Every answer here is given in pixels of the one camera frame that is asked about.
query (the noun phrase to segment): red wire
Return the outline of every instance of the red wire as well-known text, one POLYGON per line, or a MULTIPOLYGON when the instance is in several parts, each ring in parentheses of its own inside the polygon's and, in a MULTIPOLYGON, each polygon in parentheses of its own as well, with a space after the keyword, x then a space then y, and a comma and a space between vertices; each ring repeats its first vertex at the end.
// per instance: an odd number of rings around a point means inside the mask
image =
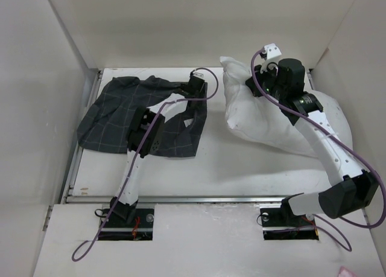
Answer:
POLYGON ((302 219, 303 219, 304 221, 307 221, 308 223, 312 224, 313 226, 315 226, 314 222, 308 220, 306 217, 302 217, 302 219))
POLYGON ((137 231, 138 231, 138 227, 139 227, 140 218, 137 217, 135 222, 136 222, 136 224, 131 232, 133 234, 134 239, 137 237, 137 231))

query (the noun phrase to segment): cloth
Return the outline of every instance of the cloth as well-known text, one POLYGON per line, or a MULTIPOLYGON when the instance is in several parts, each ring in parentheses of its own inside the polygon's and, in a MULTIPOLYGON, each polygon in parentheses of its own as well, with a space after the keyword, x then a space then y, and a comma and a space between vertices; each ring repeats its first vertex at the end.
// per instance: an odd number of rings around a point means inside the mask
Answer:
MULTIPOLYGON (((290 153, 317 157, 308 141, 278 107, 265 97, 253 96, 245 85, 245 81, 252 76, 247 65, 231 57, 220 57, 220 63, 224 68, 225 119, 232 134, 290 153)), ((327 119, 340 140, 352 147, 350 126, 338 102, 322 92, 309 92, 323 105, 327 119)))
MULTIPOLYGON (((183 83, 151 76, 113 78, 91 105, 78 126, 79 145, 108 152, 127 152, 127 130, 138 106, 153 106, 167 99, 183 83)), ((195 156, 207 115, 206 101, 188 107, 165 123, 162 141, 154 155, 187 158, 195 156)))

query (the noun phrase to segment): rectangular opening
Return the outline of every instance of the rectangular opening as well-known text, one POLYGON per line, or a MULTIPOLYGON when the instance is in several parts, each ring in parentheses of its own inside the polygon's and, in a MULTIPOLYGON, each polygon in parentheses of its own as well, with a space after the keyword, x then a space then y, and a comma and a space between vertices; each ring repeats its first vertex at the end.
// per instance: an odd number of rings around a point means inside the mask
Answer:
POLYGON ((151 241, 153 239, 153 208, 137 208, 134 219, 128 224, 112 214, 98 236, 98 241, 151 241))
POLYGON ((259 218, 265 240, 319 240, 317 229, 310 227, 315 220, 305 215, 286 219, 280 208, 261 208, 259 218))

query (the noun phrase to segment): white floor panel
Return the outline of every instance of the white floor panel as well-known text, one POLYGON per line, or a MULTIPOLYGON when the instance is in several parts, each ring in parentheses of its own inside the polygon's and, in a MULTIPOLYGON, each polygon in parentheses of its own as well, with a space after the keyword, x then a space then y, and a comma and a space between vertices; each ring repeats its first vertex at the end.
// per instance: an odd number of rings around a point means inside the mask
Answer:
MULTIPOLYGON (((151 75, 188 81, 192 68, 105 69, 102 88, 113 78, 151 75)), ((208 115, 195 158, 147 156, 141 196, 274 196, 313 192, 329 187, 317 159, 282 152, 238 139, 226 127, 223 69, 213 68, 220 80, 217 95, 207 102, 208 115)), ((215 80, 205 72, 208 94, 215 80)), ((306 88, 310 90, 308 79, 306 88)), ((73 196, 112 196, 119 187, 126 155, 84 150, 73 196)))

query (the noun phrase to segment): pink object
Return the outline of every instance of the pink object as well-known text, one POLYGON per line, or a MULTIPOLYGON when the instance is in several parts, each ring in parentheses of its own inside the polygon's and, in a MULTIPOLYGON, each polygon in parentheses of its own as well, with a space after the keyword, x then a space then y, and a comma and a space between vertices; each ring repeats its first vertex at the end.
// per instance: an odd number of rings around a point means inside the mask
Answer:
POLYGON ((338 277, 358 277, 353 272, 345 267, 340 267, 338 277))

